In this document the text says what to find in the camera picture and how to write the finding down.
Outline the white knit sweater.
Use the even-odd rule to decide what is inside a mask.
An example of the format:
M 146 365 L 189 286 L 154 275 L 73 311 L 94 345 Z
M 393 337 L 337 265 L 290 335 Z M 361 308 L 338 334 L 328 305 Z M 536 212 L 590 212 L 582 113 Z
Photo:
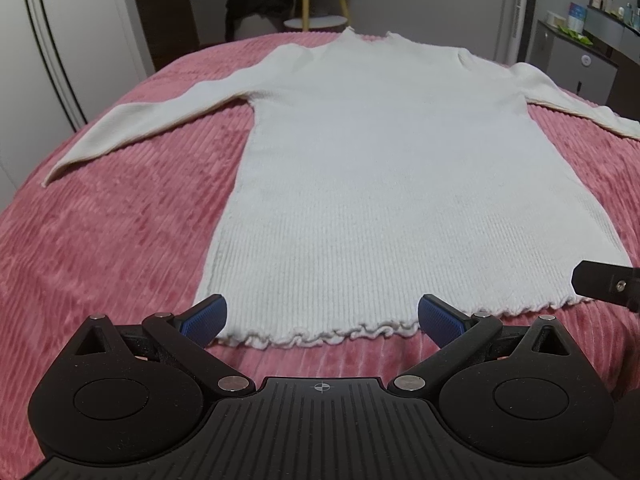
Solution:
M 315 346 L 418 328 L 427 292 L 466 314 L 574 304 L 578 263 L 625 264 L 610 217 L 529 115 L 533 104 L 636 138 L 638 122 L 536 67 L 346 30 L 156 103 L 106 113 L 54 174 L 236 98 L 254 126 L 198 298 L 227 344 Z

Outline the pink ribbed bed blanket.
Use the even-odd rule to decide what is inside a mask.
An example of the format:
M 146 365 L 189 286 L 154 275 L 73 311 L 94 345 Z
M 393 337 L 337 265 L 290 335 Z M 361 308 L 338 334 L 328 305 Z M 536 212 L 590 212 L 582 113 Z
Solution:
M 116 104 L 165 101 L 201 80 L 260 62 L 281 44 L 317 47 L 337 32 L 291 32 L 222 44 L 179 58 Z M 608 212 L 639 266 L 639 141 L 587 119 L 529 105 L 529 115 Z M 84 130 L 28 177 L 1 214 L 1 479 L 42 461 L 27 405 L 85 318 L 137 324 L 191 307 L 208 243 L 233 188 L 253 111 L 243 101 L 90 162 L 43 188 Z M 616 398 L 639 388 L 639 318 L 588 302 L 556 315 Z M 435 351 L 420 333 L 346 339 L 337 346 L 209 352 L 256 384 L 265 376 L 379 377 L 388 382 Z

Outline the grey small cabinet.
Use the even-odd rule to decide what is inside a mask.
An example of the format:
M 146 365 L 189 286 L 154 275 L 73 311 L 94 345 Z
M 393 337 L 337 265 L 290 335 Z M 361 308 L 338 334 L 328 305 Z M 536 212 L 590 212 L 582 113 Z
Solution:
M 528 62 L 559 87 L 600 105 L 608 102 L 618 70 L 604 55 L 542 21 L 537 23 Z

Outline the grey vanity desk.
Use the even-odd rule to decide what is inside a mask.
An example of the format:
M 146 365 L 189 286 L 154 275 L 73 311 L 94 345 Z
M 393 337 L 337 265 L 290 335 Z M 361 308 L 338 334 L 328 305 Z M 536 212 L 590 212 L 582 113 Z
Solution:
M 615 16 L 588 6 L 585 34 L 594 47 L 617 66 L 606 105 L 620 116 L 638 120 L 639 33 Z

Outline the blue white tissue pack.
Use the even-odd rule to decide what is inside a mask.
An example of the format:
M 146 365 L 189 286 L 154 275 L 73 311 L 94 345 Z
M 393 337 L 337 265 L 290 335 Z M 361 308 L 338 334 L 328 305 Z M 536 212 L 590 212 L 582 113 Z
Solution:
M 568 9 L 566 26 L 572 32 L 581 35 L 587 16 L 587 8 L 581 4 L 572 2 Z

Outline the white wardrobe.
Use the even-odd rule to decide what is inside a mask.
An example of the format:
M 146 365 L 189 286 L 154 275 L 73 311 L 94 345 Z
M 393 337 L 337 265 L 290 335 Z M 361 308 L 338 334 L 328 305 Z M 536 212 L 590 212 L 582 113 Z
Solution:
M 136 0 L 1 0 L 1 203 L 154 74 Z

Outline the white tower fan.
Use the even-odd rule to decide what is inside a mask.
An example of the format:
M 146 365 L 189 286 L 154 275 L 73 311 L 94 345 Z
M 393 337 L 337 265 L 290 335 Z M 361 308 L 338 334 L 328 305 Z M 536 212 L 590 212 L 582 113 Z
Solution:
M 524 62 L 534 26 L 536 0 L 502 0 L 494 59 L 511 65 Z

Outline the dark wooden door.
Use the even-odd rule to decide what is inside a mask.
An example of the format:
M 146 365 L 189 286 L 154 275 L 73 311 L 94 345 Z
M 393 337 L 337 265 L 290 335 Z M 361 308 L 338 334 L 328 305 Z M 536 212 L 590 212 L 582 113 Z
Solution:
M 136 0 L 154 68 L 198 50 L 191 0 Z

